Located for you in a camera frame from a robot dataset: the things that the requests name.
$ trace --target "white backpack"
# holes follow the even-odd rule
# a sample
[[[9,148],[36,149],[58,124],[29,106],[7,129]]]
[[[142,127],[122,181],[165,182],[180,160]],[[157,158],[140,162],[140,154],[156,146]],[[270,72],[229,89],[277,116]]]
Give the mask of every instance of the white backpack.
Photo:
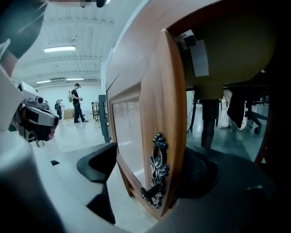
[[[73,101],[72,93],[71,91],[68,91],[68,102],[71,103]]]

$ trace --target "cardboard box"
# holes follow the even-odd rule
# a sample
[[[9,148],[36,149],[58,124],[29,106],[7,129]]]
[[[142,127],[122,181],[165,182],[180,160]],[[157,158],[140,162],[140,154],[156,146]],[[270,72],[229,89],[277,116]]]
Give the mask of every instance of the cardboard box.
[[[74,109],[64,110],[64,119],[73,119],[73,117],[74,117]]]

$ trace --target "ceiling light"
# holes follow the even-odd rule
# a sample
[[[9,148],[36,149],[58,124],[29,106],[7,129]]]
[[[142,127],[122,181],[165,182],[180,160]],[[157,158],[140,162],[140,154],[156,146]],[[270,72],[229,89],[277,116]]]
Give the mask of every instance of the ceiling light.
[[[72,80],[84,80],[83,78],[79,78],[79,79],[66,79],[67,81],[72,81]]]
[[[76,49],[76,46],[66,46],[66,47],[44,49],[44,52],[73,51],[75,49]]]
[[[38,81],[37,83],[49,83],[50,80]]]

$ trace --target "floor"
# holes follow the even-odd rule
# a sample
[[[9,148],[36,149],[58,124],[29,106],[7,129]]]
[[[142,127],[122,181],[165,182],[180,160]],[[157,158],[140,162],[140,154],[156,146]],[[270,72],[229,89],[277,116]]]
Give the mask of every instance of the floor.
[[[253,111],[266,116],[268,106],[254,106]],[[211,148],[253,161],[265,132],[266,121],[261,122],[263,126],[259,135],[254,134],[256,126],[253,125],[252,121],[248,121],[246,128],[241,132],[237,130],[236,125],[226,129],[217,127]],[[202,106],[197,105],[194,127],[187,134],[187,144],[200,145],[202,126]],[[54,139],[46,142],[44,146],[41,146],[41,149],[48,154],[54,154],[101,143],[104,143],[104,138],[98,123],[93,119],[90,119],[87,123],[78,124],[74,124],[73,120],[61,120],[56,129]],[[37,147],[35,143],[32,143],[32,146],[34,148]],[[107,185],[117,227],[128,232],[144,233],[157,223],[136,199],[128,196],[118,166],[115,166]]]

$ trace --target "wooden cabinet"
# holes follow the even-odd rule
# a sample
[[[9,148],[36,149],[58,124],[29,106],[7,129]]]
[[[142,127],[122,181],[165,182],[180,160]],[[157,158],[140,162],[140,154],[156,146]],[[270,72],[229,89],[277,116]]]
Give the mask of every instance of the wooden cabinet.
[[[106,88],[112,141],[118,144],[117,161],[129,195],[157,219],[173,205],[186,144],[185,68],[175,37],[250,10],[259,1],[149,0],[114,49]],[[155,144],[160,146],[158,139],[153,141],[158,133],[168,147],[166,153],[154,153],[154,164],[156,158],[157,165],[165,158],[162,166],[168,176],[160,206],[155,206],[147,203],[141,191],[155,183],[157,170],[150,157]]]

